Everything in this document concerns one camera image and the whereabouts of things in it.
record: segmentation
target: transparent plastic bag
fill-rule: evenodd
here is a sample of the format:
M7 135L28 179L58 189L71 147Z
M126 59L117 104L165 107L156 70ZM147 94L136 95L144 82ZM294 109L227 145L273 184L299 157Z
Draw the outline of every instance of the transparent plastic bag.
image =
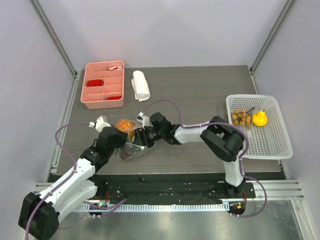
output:
M121 119L115 125L115 127L121 132L127 133L128 138L123 147L117 148L113 152L113 157L119 160L128 160L135 157L139 157L142 154L145 154L153 147L140 146L134 144L135 142L135 130L143 127L141 122L129 120L129 119Z

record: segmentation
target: white wall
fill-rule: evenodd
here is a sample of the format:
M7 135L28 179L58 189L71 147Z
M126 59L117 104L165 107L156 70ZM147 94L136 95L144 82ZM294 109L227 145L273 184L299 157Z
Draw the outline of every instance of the white wall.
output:
M256 77L261 92L279 101L293 147L285 172L299 180L319 234L320 1L296 2Z
M72 75L27 0L0 2L0 239L23 239L22 201L43 182Z
M76 69L252 65L286 0L40 0Z

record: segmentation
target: pink compartment organizer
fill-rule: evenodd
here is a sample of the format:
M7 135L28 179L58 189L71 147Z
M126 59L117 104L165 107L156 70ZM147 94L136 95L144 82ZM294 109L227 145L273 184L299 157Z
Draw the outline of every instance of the pink compartment organizer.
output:
M108 70L121 66L122 69ZM125 104L124 81L125 63L123 61L91 62L85 67L81 92L81 102L88 109L120 108ZM87 86L90 80L101 79L103 86Z

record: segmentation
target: white towel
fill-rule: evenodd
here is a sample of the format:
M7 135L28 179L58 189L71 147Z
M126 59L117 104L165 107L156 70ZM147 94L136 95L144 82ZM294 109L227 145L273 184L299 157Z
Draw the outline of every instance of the white towel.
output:
M150 91L145 75L142 71L134 71L131 80L136 100L145 101L150 98Z

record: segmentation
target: perforated plastic basket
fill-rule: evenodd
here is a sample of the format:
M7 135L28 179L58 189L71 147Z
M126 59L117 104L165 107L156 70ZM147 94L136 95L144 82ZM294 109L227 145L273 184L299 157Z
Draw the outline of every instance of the perforated plastic basket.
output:
M274 97L250 94L229 95L226 98L229 123L232 124L231 114L235 109L249 110L252 107L255 107L253 113L264 110L268 123L263 127L252 125L252 129L240 126L249 138L249 149L244 157L269 160L291 158L292 146L279 104Z

